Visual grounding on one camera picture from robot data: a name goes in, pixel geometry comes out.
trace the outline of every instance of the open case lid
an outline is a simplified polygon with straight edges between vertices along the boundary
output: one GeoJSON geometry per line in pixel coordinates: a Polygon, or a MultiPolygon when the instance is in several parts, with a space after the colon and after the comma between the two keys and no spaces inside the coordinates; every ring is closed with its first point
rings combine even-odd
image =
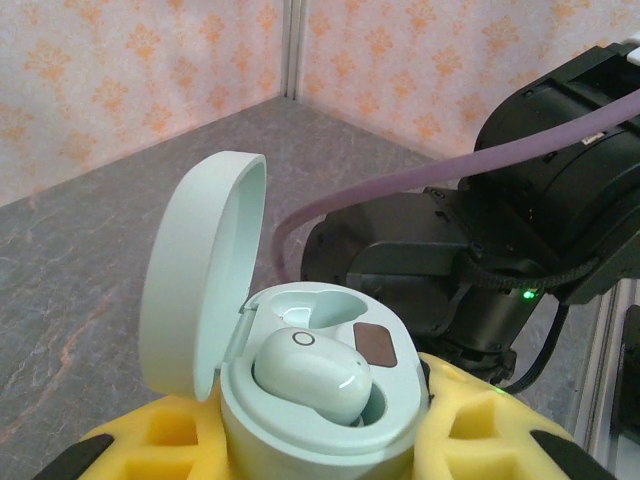
{"type": "Polygon", "coordinates": [[[142,373],[204,401],[249,293],[266,193],[263,155],[220,152],[178,184],[160,223],[140,311],[142,373]]]}

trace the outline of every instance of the black cable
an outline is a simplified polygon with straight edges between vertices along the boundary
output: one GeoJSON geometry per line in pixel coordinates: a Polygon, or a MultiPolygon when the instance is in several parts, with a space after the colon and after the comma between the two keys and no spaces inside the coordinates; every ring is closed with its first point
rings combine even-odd
{"type": "Polygon", "coordinates": [[[533,382],[535,382],[544,368],[549,363],[549,359],[551,358],[551,354],[556,348],[556,344],[558,343],[558,337],[560,337],[560,332],[562,331],[562,327],[564,326],[564,322],[567,319],[567,315],[569,314],[569,305],[558,305],[558,310],[556,311],[556,316],[553,318],[553,323],[551,324],[551,328],[549,329],[549,333],[547,334],[547,339],[544,341],[544,345],[542,345],[542,349],[538,356],[533,361],[527,373],[525,373],[518,380],[513,382],[511,385],[508,385],[502,390],[511,395],[516,393],[520,393],[523,390],[527,389],[533,382]]]}
{"type": "Polygon", "coordinates": [[[546,277],[514,277],[502,273],[491,272],[480,266],[468,251],[456,255],[452,270],[454,276],[461,282],[476,287],[502,290],[505,288],[537,288],[549,289],[570,283],[584,277],[598,264],[598,258],[593,257],[582,265],[570,270],[548,275],[546,277]]]}

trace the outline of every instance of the yellow foam holder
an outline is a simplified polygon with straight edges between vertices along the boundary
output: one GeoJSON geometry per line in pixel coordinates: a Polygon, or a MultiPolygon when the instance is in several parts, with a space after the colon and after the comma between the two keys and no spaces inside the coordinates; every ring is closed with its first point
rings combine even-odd
{"type": "MultiPolygon", "coordinates": [[[[571,440],[563,428],[447,362],[420,356],[431,369],[433,399],[416,436],[412,479],[568,478],[530,435],[542,430],[571,440]]],[[[240,479],[220,400],[217,384],[204,403],[169,396],[92,430],[84,438],[107,433],[115,440],[80,479],[240,479]]]]}

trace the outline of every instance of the screw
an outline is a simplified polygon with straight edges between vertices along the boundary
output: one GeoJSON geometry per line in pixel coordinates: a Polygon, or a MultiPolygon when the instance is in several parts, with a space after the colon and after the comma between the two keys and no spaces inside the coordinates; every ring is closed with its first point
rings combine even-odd
{"type": "Polygon", "coordinates": [[[473,240],[471,242],[471,248],[473,248],[474,250],[477,250],[478,252],[484,252],[484,247],[477,240],[473,240]]]}
{"type": "Polygon", "coordinates": [[[558,152],[551,152],[551,153],[547,153],[544,158],[542,159],[542,161],[546,164],[551,163],[551,160],[553,160],[553,158],[558,154],[558,152]]]}

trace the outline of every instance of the orange floral wallpaper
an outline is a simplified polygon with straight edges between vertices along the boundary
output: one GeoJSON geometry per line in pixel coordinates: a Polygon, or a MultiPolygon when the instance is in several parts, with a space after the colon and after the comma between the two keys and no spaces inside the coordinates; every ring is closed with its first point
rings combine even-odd
{"type": "Polygon", "coordinates": [[[0,205],[280,90],[283,2],[0,2],[0,205]]]}
{"type": "Polygon", "coordinates": [[[638,0],[309,0],[300,99],[436,157],[516,89],[640,30],[638,0]]]}

